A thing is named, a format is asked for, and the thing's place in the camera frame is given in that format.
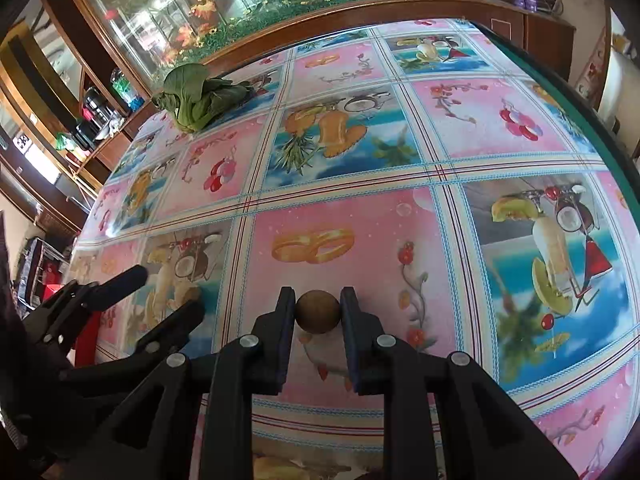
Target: flower illustration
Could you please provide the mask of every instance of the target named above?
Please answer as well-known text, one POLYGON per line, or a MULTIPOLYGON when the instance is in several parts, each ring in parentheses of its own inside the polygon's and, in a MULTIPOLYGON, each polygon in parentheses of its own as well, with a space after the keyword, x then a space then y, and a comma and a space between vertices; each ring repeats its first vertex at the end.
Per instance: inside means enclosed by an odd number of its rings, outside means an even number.
POLYGON ((407 242, 398 251, 398 260, 403 265, 409 265, 414 260, 414 243, 407 242))
POLYGON ((424 330, 413 326, 410 327, 409 330, 406 331, 406 341, 415 349, 420 348, 425 341, 424 330))
POLYGON ((600 406, 596 412, 593 414, 593 419, 591 419, 591 425, 595 426, 599 421, 600 417, 604 413, 604 405, 600 406))
POLYGON ((411 304, 411 295, 408 290, 403 290, 398 296, 398 306, 400 310, 406 309, 411 304))

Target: red object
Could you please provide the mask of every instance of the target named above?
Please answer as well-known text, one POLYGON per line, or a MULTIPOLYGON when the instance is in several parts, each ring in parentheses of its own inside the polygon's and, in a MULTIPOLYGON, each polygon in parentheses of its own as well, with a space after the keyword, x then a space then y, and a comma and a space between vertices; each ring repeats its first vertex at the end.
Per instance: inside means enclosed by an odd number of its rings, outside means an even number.
POLYGON ((545 195, 549 200, 558 200, 560 190, 556 186, 549 186, 545 189, 545 195))
POLYGON ((320 375, 320 378, 325 381, 327 375, 329 375, 329 370, 327 370, 325 365, 318 365, 318 374, 320 375))
POLYGON ((398 251, 398 260, 403 265, 409 265, 414 260, 414 244, 407 242, 398 251))
POLYGON ((544 328, 545 330, 551 330, 555 322, 556 320, 554 319, 553 314, 545 314, 542 317, 542 322, 540 323, 540 325, 542 325, 542 328, 544 328))
POLYGON ((588 282, 591 278, 602 276, 609 272, 613 267, 604 253, 600 250, 597 243, 593 241, 589 235, 587 235, 586 243, 586 255, 585 255, 585 270, 584 281, 588 282))
POLYGON ((89 321, 76 339, 76 360, 74 362, 76 368, 95 364, 95 344, 98 341, 100 314, 101 312, 91 314, 89 321))
POLYGON ((91 121, 94 118, 94 115, 91 113, 91 110, 86 107, 82 107, 82 117, 84 117, 87 121, 91 121))
POLYGON ((420 347, 424 343, 424 330, 410 328, 406 331, 406 341, 414 348, 420 347))

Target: wooden frame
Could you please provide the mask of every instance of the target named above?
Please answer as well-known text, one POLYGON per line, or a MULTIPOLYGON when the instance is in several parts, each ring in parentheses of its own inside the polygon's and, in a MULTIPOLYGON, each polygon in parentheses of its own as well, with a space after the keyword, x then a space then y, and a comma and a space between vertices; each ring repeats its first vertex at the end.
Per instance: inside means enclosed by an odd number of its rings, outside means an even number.
POLYGON ((150 89, 146 86, 142 79, 140 79, 138 72, 131 65, 129 60, 125 58, 124 55, 120 52, 114 41, 111 39, 110 35, 105 30, 104 25, 100 22, 98 17, 94 15, 94 12, 92 11, 92 8, 88 1, 73 0, 73 2, 76 4, 76 7, 84 17, 85 21, 88 23, 91 30, 94 32, 95 36, 102 44, 104 49, 111 56, 111 59, 113 59, 120 70, 122 70, 122 73, 125 75, 125 77, 129 79, 129 82, 134 86, 134 88, 138 91, 143 99, 149 99, 152 95, 150 89))

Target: red flower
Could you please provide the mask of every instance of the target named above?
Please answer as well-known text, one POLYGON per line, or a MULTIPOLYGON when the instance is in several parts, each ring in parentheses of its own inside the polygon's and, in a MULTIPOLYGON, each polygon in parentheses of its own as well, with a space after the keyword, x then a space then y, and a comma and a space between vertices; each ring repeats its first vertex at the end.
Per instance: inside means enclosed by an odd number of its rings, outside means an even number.
POLYGON ((600 417, 602 416, 603 413, 604 413, 604 405, 600 406, 596 410, 596 412, 593 414, 593 419, 591 420, 592 426, 595 426, 600 421, 600 417))
POLYGON ((118 17, 118 11, 116 9, 109 9, 104 13, 105 20, 115 20, 118 17))
POLYGON ((424 331, 421 328, 411 327, 406 331, 406 341, 414 348, 418 348, 424 343, 424 331))
POLYGON ((398 251, 398 260, 403 265, 409 265, 414 260, 414 243, 407 242, 398 251))

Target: white wall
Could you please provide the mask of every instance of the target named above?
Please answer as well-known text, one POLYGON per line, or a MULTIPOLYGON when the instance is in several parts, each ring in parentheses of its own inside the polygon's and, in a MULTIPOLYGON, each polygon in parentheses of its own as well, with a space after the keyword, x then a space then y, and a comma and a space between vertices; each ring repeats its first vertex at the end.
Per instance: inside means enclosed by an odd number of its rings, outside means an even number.
POLYGON ((606 24, 606 12, 609 11, 604 0, 562 0, 562 3, 564 12, 561 18, 576 27, 569 74, 569 84, 575 86, 598 43, 606 24))
POLYGON ((42 229, 33 225, 20 210, 0 193, 0 210, 4 212, 4 239, 9 251, 9 268, 11 279, 15 279, 15 266, 18 263, 20 252, 24 247, 24 241, 33 236, 44 238, 42 229))

